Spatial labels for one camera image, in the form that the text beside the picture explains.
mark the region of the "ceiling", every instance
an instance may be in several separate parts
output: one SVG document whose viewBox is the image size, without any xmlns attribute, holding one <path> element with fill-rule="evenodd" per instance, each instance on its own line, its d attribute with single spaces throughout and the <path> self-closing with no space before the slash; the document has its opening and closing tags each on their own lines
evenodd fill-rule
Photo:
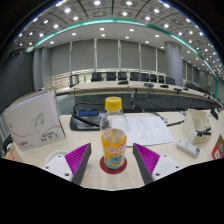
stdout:
<svg viewBox="0 0 224 224">
<path fill-rule="evenodd" d="M 166 7 L 164 2 L 158 0 L 99 1 L 99 5 L 94 4 L 95 0 L 59 1 L 60 5 L 53 5 L 46 9 L 36 17 L 37 20 L 33 18 L 24 27 L 13 42 L 10 51 L 26 51 L 32 49 L 32 46 L 53 47 L 71 41 L 100 38 L 123 39 L 142 44 L 149 41 L 148 45 L 161 49 L 164 46 L 164 41 L 170 40 L 181 45 L 184 60 L 190 61 L 190 64 L 210 73 L 211 71 L 206 66 L 205 60 L 212 68 L 213 74 L 223 80 L 223 65 L 212 43 L 209 42 L 203 31 L 181 12 L 171 6 Z M 100 24 L 86 24 L 87 21 L 96 21 L 96 19 L 99 19 L 97 21 L 104 26 L 104 31 L 99 30 L 102 26 Z M 125 19 L 125 21 L 129 20 L 131 24 L 122 22 L 120 24 L 105 23 L 105 19 L 107 21 L 110 19 L 120 19 L 121 21 Z"/>
</svg>

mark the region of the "purple object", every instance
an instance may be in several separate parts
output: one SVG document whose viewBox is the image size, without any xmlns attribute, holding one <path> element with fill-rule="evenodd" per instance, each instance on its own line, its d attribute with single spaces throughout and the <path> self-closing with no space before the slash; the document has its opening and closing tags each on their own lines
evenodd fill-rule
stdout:
<svg viewBox="0 0 224 224">
<path fill-rule="evenodd" d="M 139 153 L 142 157 L 142 160 L 146 168 L 148 169 L 149 173 L 152 175 L 152 172 L 155 169 L 157 162 L 159 161 L 160 155 L 158 155 L 157 153 L 151 151 L 150 149 L 142 145 L 138 145 L 136 143 L 134 144 L 139 150 Z"/>
<path fill-rule="evenodd" d="M 90 143 L 83 145 L 83 146 L 73 150 L 72 152 L 68 153 L 67 155 L 65 155 L 65 159 L 66 159 L 73 175 L 79 168 L 79 166 L 83 160 L 83 156 L 86 152 L 86 149 L 88 148 L 89 145 L 90 145 Z"/>
</svg>

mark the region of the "conference table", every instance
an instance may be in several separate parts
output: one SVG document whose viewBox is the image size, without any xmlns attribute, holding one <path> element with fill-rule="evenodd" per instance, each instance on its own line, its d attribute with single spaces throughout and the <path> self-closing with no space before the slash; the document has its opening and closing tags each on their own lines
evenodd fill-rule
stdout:
<svg viewBox="0 0 224 224">
<path fill-rule="evenodd" d="M 150 102 L 141 102 L 134 99 L 135 104 L 145 106 L 148 103 L 150 109 L 158 108 L 196 108 L 196 109 L 210 109 L 222 106 L 221 103 L 214 97 L 206 95 L 202 92 L 188 89 L 184 87 L 168 85 L 168 88 L 162 88 L 163 83 L 150 83 L 153 84 L 152 88 L 144 86 L 142 81 L 129 81 L 128 84 L 119 85 L 120 81 L 101 81 L 101 82 L 89 82 L 80 83 L 72 88 L 62 88 L 57 90 L 56 94 L 69 94 L 71 96 L 90 96 L 90 95 L 113 95 L 113 94 L 137 94 L 140 97 L 148 95 Z"/>
<path fill-rule="evenodd" d="M 208 114 L 208 118 L 211 123 L 212 136 L 209 142 L 196 144 L 196 146 L 200 148 L 200 154 L 197 158 L 186 154 L 177 147 L 178 140 L 182 139 L 188 141 L 188 138 L 183 130 L 183 123 L 168 127 L 174 138 L 173 142 L 160 145 L 147 145 L 145 147 L 159 155 L 168 155 L 176 163 L 178 163 L 181 168 L 212 161 L 213 158 L 211 153 L 215 147 L 219 135 L 221 134 L 224 136 L 224 111 L 219 113 L 219 120 L 216 120 L 210 114 L 210 110 L 205 111 Z M 158 114 L 168 119 L 167 124 L 175 123 L 185 119 L 185 115 L 180 112 L 160 112 Z M 151 117 L 155 115 L 151 113 L 128 113 L 126 116 Z M 92 154 L 88 160 L 86 170 L 80 184 L 81 187 L 101 190 L 122 190 L 140 188 L 144 186 L 137 161 L 133 155 L 132 146 L 126 148 L 126 169 L 119 174 L 107 174 L 100 167 L 100 159 L 103 156 L 101 132 L 71 130 L 69 126 L 71 115 L 61 115 L 59 119 L 64 129 L 66 139 L 27 151 L 20 151 L 14 143 L 15 150 L 17 150 L 24 163 L 43 168 L 45 166 L 46 159 L 51 153 L 61 150 L 71 152 L 82 145 L 91 143 Z"/>
</svg>

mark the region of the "orange juice bottle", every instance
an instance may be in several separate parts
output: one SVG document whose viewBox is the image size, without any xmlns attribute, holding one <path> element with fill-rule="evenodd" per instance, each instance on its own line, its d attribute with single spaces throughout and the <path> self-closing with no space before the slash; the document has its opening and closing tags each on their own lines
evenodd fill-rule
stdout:
<svg viewBox="0 0 224 224">
<path fill-rule="evenodd" d="M 106 98 L 105 109 L 107 112 L 100 121 L 104 162 L 108 168 L 118 169 L 124 164 L 128 122 L 120 97 Z"/>
</svg>

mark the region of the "table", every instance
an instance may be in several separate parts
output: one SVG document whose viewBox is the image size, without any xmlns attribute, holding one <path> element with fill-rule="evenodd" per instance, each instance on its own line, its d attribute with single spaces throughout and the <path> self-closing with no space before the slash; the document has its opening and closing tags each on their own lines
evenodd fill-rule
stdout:
<svg viewBox="0 0 224 224">
<path fill-rule="evenodd" d="M 184 119 L 184 115 L 179 112 L 161 112 L 162 117 L 168 119 L 168 123 L 174 123 Z M 150 113 L 134 113 L 126 114 L 126 116 L 155 116 Z M 126 169 L 116 175 L 110 175 L 105 173 L 100 168 L 100 159 L 103 156 L 103 150 L 101 145 L 101 132 L 100 131 L 72 131 L 69 127 L 70 115 L 60 116 L 60 121 L 65 131 L 66 139 L 55 142 L 46 146 L 42 146 L 36 149 L 21 152 L 14 144 L 16 150 L 21 156 L 24 163 L 31 164 L 42 168 L 45 165 L 47 157 L 58 150 L 65 150 L 68 152 L 74 149 L 91 143 L 92 154 L 89 158 L 81 186 L 84 188 L 103 189 L 103 190 L 121 190 L 140 188 L 144 186 L 144 182 L 141 177 L 140 170 L 137 165 L 137 161 L 132 153 L 132 147 L 127 147 L 125 157 L 127 159 Z M 177 141 L 179 139 L 187 140 L 188 138 L 182 128 L 183 123 L 169 127 L 174 142 L 161 145 L 146 146 L 150 150 L 158 153 L 159 155 L 166 154 L 174 159 L 181 167 L 187 167 L 190 165 L 203 163 L 213 160 L 211 152 L 216 144 L 216 141 L 220 134 L 224 136 L 224 111 L 219 113 L 219 120 L 217 121 L 213 116 L 209 116 L 209 120 L 212 125 L 213 136 L 209 142 L 203 144 L 197 144 L 201 149 L 200 155 L 197 158 L 193 158 L 185 152 L 177 148 Z"/>
</svg>

